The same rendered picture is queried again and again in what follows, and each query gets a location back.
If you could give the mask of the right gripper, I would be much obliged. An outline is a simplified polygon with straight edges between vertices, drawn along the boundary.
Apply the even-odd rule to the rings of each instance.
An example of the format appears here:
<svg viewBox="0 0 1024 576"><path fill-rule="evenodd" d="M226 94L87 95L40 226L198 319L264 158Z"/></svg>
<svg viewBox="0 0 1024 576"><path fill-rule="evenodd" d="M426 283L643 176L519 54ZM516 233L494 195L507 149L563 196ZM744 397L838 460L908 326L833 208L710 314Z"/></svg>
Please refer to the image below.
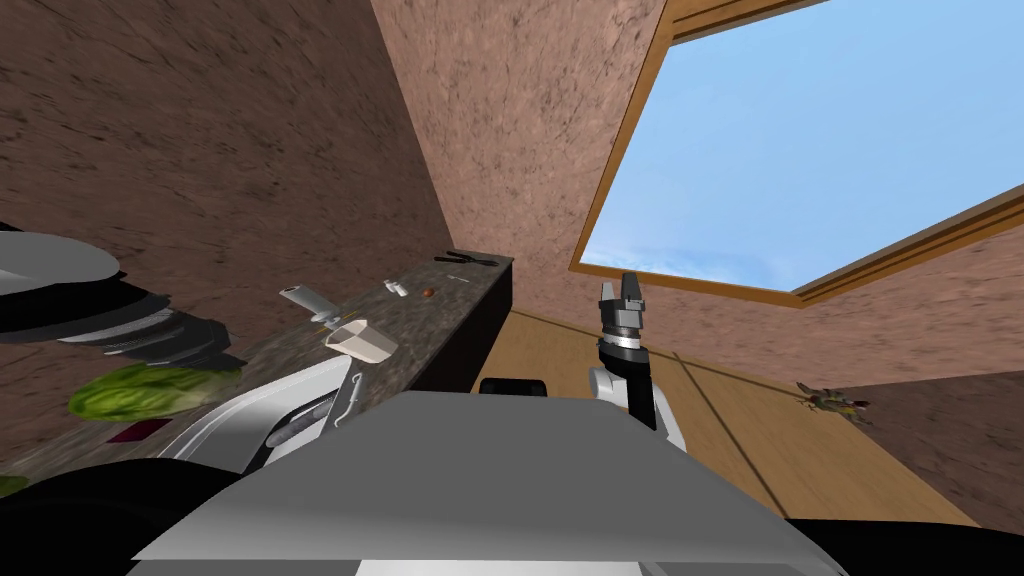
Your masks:
<svg viewBox="0 0 1024 576"><path fill-rule="evenodd" d="M620 293L622 298L616 298L613 282L602 284L598 304L602 332L607 337L639 340L646 303L641 299L639 280L635 273L627 272L622 275Z"/></svg>

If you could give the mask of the black counter cabinet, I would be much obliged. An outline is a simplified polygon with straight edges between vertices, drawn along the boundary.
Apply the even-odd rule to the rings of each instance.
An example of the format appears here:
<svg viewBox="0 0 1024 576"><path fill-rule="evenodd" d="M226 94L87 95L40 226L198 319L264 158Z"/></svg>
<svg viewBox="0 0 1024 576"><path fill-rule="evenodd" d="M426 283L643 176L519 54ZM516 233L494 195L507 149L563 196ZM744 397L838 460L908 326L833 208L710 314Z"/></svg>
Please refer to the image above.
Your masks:
<svg viewBox="0 0 1024 576"><path fill-rule="evenodd" d="M434 290L416 313L413 335L426 360L411 390L468 393L476 383L512 307L513 262L476 254L470 263L431 262L422 284Z"/></svg>

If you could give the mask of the wooden framed window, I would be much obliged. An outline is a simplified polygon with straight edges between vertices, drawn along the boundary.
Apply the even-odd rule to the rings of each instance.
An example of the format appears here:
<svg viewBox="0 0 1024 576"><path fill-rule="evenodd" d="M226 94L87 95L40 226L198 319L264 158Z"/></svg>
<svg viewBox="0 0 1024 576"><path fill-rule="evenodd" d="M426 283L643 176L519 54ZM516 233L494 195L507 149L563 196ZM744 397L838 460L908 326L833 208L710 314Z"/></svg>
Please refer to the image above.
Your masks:
<svg viewBox="0 0 1024 576"><path fill-rule="evenodd" d="M668 0L570 269L806 308L1024 227L1024 0Z"/></svg>

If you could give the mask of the small brown green plant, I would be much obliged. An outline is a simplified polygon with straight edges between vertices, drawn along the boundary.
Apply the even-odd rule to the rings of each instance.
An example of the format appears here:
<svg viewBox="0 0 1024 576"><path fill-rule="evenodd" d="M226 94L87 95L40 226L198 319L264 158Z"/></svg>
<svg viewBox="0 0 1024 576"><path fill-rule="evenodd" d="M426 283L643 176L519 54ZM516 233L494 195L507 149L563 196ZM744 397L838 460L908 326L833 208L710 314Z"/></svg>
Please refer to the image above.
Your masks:
<svg viewBox="0 0 1024 576"><path fill-rule="evenodd" d="M854 424L871 424L861 414L862 411L870 406L869 402L852 400L840 390L814 389L801 382L797 382L796 385L804 394L805 398L803 402L810 409L839 414Z"/></svg>

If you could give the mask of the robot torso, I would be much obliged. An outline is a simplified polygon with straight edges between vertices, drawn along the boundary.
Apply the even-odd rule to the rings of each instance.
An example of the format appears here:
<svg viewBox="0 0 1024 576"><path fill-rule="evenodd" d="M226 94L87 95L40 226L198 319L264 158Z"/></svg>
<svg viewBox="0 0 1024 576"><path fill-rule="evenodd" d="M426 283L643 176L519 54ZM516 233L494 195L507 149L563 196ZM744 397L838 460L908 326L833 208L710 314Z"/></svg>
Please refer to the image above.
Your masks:
<svg viewBox="0 0 1024 576"><path fill-rule="evenodd" d="M848 576L598 398L398 394L244 476L130 576Z"/></svg>

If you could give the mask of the beige faceted cup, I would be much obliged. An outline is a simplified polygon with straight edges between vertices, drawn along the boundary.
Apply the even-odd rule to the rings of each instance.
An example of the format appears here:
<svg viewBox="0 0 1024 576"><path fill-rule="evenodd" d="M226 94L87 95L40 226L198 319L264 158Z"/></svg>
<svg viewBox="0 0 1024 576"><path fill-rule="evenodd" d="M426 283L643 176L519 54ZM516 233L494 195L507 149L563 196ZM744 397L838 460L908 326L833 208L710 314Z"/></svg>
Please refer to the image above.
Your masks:
<svg viewBox="0 0 1024 576"><path fill-rule="evenodd" d="M338 327L325 338L324 344L368 364L379 364L398 348L394 340L371 326L366 319Z"/></svg>

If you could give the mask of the grey cylinder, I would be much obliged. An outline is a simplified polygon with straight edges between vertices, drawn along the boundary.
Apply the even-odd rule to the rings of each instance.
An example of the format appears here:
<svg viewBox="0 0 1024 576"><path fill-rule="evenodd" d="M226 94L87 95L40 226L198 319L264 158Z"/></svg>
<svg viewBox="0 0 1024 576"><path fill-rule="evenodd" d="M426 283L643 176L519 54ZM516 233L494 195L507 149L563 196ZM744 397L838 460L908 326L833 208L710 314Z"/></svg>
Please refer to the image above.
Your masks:
<svg viewBox="0 0 1024 576"><path fill-rule="evenodd" d="M286 299L307 310L311 322L329 325L338 321L340 307L305 285L296 285L279 292Z"/></svg>

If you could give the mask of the green lettuce head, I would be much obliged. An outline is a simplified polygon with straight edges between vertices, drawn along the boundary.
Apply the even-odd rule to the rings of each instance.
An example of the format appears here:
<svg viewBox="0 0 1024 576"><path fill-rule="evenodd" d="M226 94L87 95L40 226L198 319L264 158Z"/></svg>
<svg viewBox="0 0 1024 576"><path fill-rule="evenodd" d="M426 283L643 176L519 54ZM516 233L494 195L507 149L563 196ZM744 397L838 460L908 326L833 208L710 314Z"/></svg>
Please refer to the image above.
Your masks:
<svg viewBox="0 0 1024 576"><path fill-rule="evenodd" d="M76 390L68 411L83 420L139 422L189 411L216 400L241 371L187 367L125 366Z"/></svg>

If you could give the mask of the dark red flat book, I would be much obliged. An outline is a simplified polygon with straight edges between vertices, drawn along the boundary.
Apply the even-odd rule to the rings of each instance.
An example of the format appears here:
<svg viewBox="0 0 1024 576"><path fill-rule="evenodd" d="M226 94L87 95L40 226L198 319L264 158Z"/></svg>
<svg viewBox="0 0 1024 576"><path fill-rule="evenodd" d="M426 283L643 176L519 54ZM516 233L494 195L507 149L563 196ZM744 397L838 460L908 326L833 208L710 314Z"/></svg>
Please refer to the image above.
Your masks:
<svg viewBox="0 0 1024 576"><path fill-rule="evenodd" d="M106 443L123 444L144 441L171 422L171 418L155 418L134 422L110 438Z"/></svg>

